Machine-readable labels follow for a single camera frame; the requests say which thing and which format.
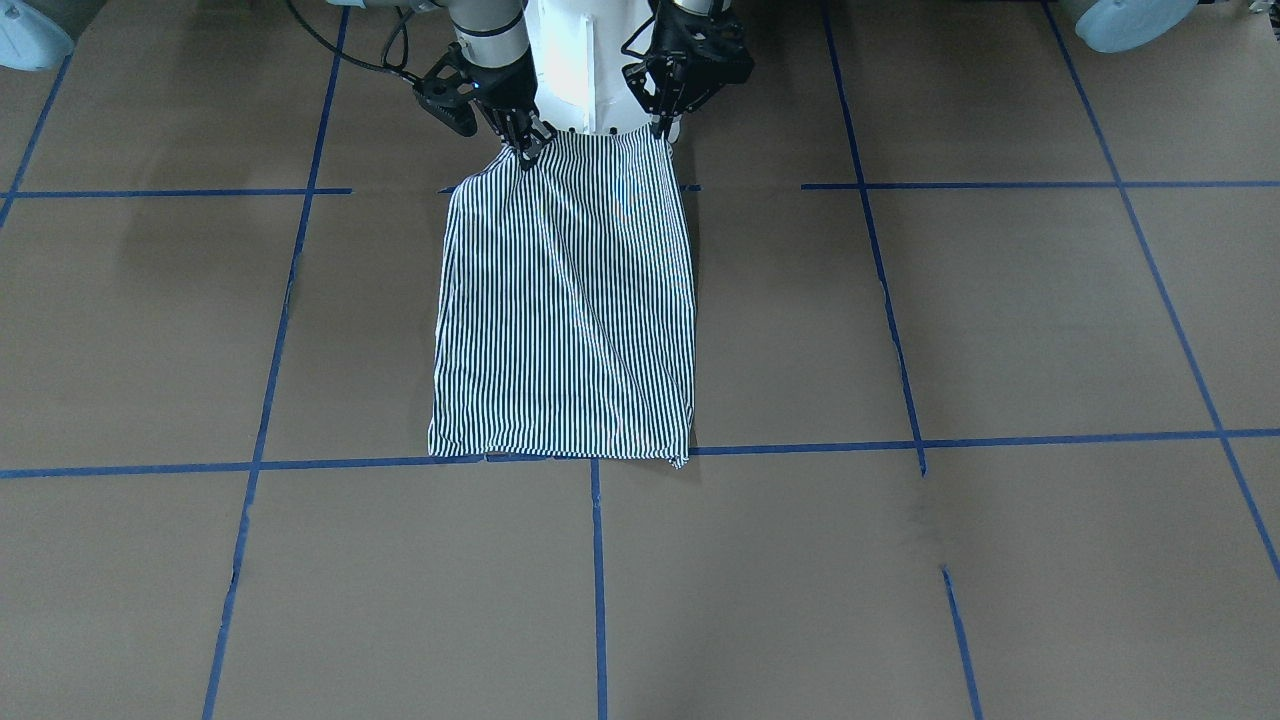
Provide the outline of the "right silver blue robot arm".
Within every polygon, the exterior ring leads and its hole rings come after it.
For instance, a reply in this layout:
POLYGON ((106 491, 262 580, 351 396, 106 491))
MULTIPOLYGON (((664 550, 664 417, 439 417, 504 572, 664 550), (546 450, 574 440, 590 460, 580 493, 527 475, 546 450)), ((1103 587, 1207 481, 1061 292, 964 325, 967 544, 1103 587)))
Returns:
MULTIPOLYGON (((536 67, 524 1, 389 1, 396 24, 376 61, 339 49, 294 1, 283 5, 335 59, 406 83, 421 109, 452 132, 474 137, 485 122, 522 170, 535 167, 556 137, 536 105, 536 67), (436 10, 448 15, 454 41, 428 70, 415 73, 410 69, 410 22, 436 10)), ((3 3, 3 67, 37 72, 61 64, 104 6, 102 1, 3 3)))

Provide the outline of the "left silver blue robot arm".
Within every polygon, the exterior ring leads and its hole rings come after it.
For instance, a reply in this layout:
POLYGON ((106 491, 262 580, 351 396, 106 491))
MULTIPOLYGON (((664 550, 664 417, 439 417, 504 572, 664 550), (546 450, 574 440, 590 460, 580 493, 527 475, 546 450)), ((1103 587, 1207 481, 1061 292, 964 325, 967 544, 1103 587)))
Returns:
MULTIPOLYGON (((1074 31, 1097 53, 1125 53, 1181 23, 1196 1, 1065 1, 1074 31)), ((652 17, 625 40, 626 87, 668 138, 675 122, 721 90, 749 81, 755 61, 730 1, 653 1, 652 17)))

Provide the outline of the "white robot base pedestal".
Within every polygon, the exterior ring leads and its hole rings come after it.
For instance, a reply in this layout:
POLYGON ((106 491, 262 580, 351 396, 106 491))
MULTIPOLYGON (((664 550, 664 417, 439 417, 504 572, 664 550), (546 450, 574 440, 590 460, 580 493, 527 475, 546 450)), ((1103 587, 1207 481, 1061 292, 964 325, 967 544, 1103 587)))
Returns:
POLYGON ((529 1, 525 20, 544 124, 580 135, 625 135, 652 123, 627 87, 635 60, 622 46, 653 18, 648 1, 529 1))

